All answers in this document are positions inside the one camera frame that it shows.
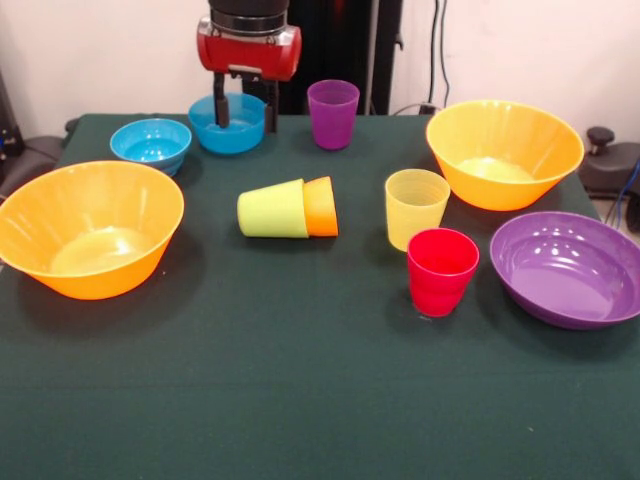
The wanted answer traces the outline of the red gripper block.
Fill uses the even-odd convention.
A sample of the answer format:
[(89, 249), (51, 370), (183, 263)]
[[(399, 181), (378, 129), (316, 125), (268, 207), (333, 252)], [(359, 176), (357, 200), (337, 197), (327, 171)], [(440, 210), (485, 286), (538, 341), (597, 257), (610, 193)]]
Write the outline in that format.
[(278, 82), (288, 82), (296, 73), (302, 50), (302, 33), (287, 25), (280, 32), (260, 36), (239, 36), (220, 30), (209, 17), (200, 19), (196, 35), (202, 66), (214, 73), (213, 99), (216, 124), (227, 128), (229, 105), (225, 95), (225, 74), (252, 74), (266, 89), (265, 133), (277, 132)]

